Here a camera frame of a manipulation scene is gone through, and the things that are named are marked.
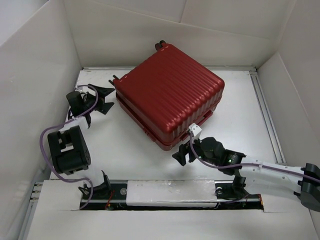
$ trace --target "suitcase ridges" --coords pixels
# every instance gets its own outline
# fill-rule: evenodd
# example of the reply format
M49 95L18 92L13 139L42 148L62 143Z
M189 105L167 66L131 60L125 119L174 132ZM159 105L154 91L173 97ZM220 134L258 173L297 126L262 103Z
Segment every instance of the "suitcase ridges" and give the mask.
M128 106L155 126L150 130L163 143L169 143L220 101L225 84L173 45L162 45L114 83Z

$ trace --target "wire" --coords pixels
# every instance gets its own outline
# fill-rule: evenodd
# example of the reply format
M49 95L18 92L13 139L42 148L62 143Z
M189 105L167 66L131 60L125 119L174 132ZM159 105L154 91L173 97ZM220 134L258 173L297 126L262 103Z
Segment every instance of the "wire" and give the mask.
M193 140L194 140L194 133L192 131L190 131L189 145L190 145L192 153L194 154L196 159L198 159L203 165L206 165L209 168L222 170L222 169L234 169L234 168L239 168L239 167L259 167L259 168L261 167L261 168L264 168L264 169L269 169L269 170L273 170L273 171L280 172L280 173L286 173L286 174L290 174L290 175L306 178L306 179L309 179L311 181L314 181L314 182L320 184L320 180L315 178L315 177L308 176L308 175L305 175L305 174L299 173L299 172L294 172L294 171L285 170L285 169L279 169L279 168L276 168L276 167L273 167L273 166L261 165L259 163L238 163L238 164L232 164L232 165L228 165L228 166L215 166L215 165L212 165L212 164L210 164L208 162L203 161L198 156L198 154L196 153L196 151L194 149L193 143L192 143Z
M112 197L114 196L114 194L115 194L115 190L113 190L113 191L111 192L111 195L110 195L110 197L109 197L109 199L108 199L108 202L107 202L106 205L104 206L104 210L106 210L106 209L108 208L109 202L110 202L110 200L112 199Z
M47 127L45 130L42 131L42 133L40 134L40 138L39 138L39 145L40 145L40 150L41 150L41 153L43 155L43 158L44 158L46 164L49 166L51 171L54 173L54 175L57 176L58 179L60 179L63 182L66 182L66 183L76 183L76 182L80 182L80 181L87 181L91 185L91 191L90 191L89 198L88 198L87 202L79 208L80 210L85 208L89 204L89 201L91 200L91 198L92 198L92 196L94 194L94 184L87 177L83 177L83 178L80 178L80 179L66 179L66 178L62 177L55 170L54 166L52 165L52 163L50 162L50 160L49 160L49 158L48 158L48 156L46 154L45 147L44 147L44 136L45 136L46 132L48 132L50 130L53 130L53 129L61 129L61 128L64 127L64 125L73 122L76 118L82 117L82 116L86 115L87 113L90 113L95 108L95 106L98 103L98 99L99 99L97 90L94 87L89 86L89 85L79 85L79 86L77 86L77 88L81 88L81 87L87 87L87 88L89 88L89 89L91 89L91 90L93 90L95 92L95 102L94 102L94 104L88 110L84 111L83 113L81 113L79 116L77 116L75 118L72 118L72 119L70 119L70 120L68 120L68 121L66 121L64 123L61 123L59 125L56 125L56 126Z
M213 210L217 210L217 209L219 208L219 206L220 206L220 202L218 202L218 203L215 205L215 207L213 208Z
M225 201L224 204L233 204L233 203L237 203L238 201L242 200L242 199L247 199L246 202L248 201L248 197L249 197L249 194L246 194L245 196L241 197L241 198L238 198L238 199L235 199L235 200L231 200L231 201Z

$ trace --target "screw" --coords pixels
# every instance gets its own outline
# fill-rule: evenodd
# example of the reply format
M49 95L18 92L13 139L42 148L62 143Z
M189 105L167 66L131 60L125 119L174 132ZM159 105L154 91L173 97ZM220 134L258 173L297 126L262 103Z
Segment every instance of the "screw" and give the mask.
M127 194L127 189L126 188L121 188L120 194L121 195L126 195Z
M216 189L215 189L215 192L216 194L222 194L222 187L218 186Z

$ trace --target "white floor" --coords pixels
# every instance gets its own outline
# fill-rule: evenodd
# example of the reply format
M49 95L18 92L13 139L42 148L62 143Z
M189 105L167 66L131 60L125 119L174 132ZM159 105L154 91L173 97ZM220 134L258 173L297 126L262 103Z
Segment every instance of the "white floor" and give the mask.
M112 87L112 75L128 70L83 70L77 84ZM225 81L221 103L202 126L202 138L213 136L227 149L262 161L276 158L247 71L214 71ZM161 150L120 108L115 93L107 97L115 105L107 115L91 114L84 132L92 164L89 177L99 183L104 170L117 180L230 180L233 177L195 161L182 167ZM71 211L79 208L77 186L60 180L45 181L33 217L28 240L88 239L297 239L316 240L309 210L284 198L264 197L262 210L191 211Z
M113 79L112 75L120 78L127 72L129 70L112 68L82 70L77 85L93 84L111 88L113 86L108 80ZM225 89L213 116L201 126L201 137L215 137L227 149L275 163L276 158L249 72L220 70L214 73L225 81ZM107 115L93 112L91 127L83 133L92 159L90 169L85 174L97 183L100 170L115 180L233 179L197 161L182 167L172 158L179 145L171 151L161 150L122 110L115 92L106 101L115 103L112 109Z

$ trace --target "hard-shell suitcase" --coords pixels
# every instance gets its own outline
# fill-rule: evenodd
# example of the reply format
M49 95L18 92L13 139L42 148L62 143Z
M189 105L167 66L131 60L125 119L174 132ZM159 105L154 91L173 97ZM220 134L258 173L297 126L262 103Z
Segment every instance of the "hard-shell suitcase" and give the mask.
M216 109L225 82L172 44L161 41L157 52L120 79L116 98L128 115L168 151L201 125Z

